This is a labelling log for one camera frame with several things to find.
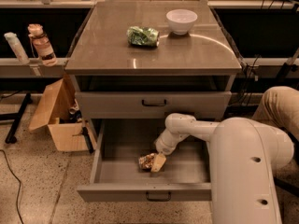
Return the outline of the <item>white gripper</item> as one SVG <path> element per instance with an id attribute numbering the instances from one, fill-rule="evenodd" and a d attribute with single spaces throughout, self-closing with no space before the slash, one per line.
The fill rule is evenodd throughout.
<path id="1" fill-rule="evenodd" d="M 153 173 L 159 172 L 166 162 L 166 156 L 172 154 L 176 149 L 178 143 L 181 141 L 180 135 L 177 133 L 171 133 L 165 129 L 155 141 L 156 150 L 159 154 L 156 154 L 153 159 L 151 171 Z"/>

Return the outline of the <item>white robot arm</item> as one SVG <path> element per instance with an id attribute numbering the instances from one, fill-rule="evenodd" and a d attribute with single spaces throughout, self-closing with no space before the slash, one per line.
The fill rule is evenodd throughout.
<path id="1" fill-rule="evenodd" d="M 188 136 L 208 144 L 213 224 L 282 224 L 273 172 L 293 156 L 285 132 L 252 119 L 213 122 L 174 113 L 155 141 L 158 156 Z"/>

